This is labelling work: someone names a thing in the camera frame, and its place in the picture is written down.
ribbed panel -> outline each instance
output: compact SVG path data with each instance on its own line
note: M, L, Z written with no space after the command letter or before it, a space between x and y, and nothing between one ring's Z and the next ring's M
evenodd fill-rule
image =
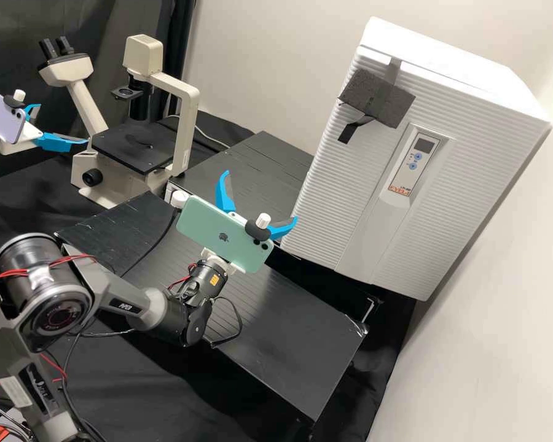
M359 67L355 55L344 84ZM370 70L382 76L385 66ZM381 124L371 125L374 132L358 129L350 145L339 142L346 125L363 116L341 104L338 100L334 104L293 209L299 222L283 238L287 251L330 268L338 263L397 144L397 131Z
M383 74L385 66L355 55L347 81L357 68ZM345 125L362 114L335 105L294 209L299 223L283 248L335 268L407 124L438 130L457 143L383 257L373 257L367 281L425 299L549 125L404 71L396 84L416 96L396 130L372 122L349 145L340 143Z

black ramp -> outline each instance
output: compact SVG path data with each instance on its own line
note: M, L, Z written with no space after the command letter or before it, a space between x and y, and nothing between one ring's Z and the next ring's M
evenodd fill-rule
M169 205L145 193L59 236L122 274L156 244L171 215ZM124 278L138 287L165 287L187 274L201 250L172 225ZM244 329L218 350L317 420L363 340L355 323L268 266L229 277L221 295L235 303ZM220 300L205 339L228 337L237 326L231 305Z
M138 287L168 286L187 274L201 250L172 227L125 279ZM355 323L268 266L229 277L221 295L235 303L244 329L219 349L317 420L363 340ZM237 328L231 305L220 300L205 339L226 338Z

black backdrop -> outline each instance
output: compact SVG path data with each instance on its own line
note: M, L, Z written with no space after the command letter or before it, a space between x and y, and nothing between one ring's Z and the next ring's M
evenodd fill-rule
M76 51L90 55L95 72L88 87L109 126L119 124L127 104L114 101L109 90L127 83L125 39L145 33L166 46L174 7L173 0L0 0L0 93L23 89L26 103L42 104L40 129L84 136L68 91L47 86L37 72L44 61L37 42L65 34ZM1 157L0 176L51 156L31 149Z

black table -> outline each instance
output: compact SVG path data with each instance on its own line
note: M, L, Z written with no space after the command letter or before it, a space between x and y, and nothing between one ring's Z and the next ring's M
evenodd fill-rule
M172 177L170 186L214 204L214 183L229 170L237 212L247 219L268 212L279 221L291 215L312 160L307 152L262 131Z

white wall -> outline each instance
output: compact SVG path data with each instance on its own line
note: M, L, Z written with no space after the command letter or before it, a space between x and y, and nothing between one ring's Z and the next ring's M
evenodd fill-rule
M506 64L537 91L553 0L199 0L184 78L202 109L315 152L369 17Z
M553 133L400 353L368 440L553 441Z

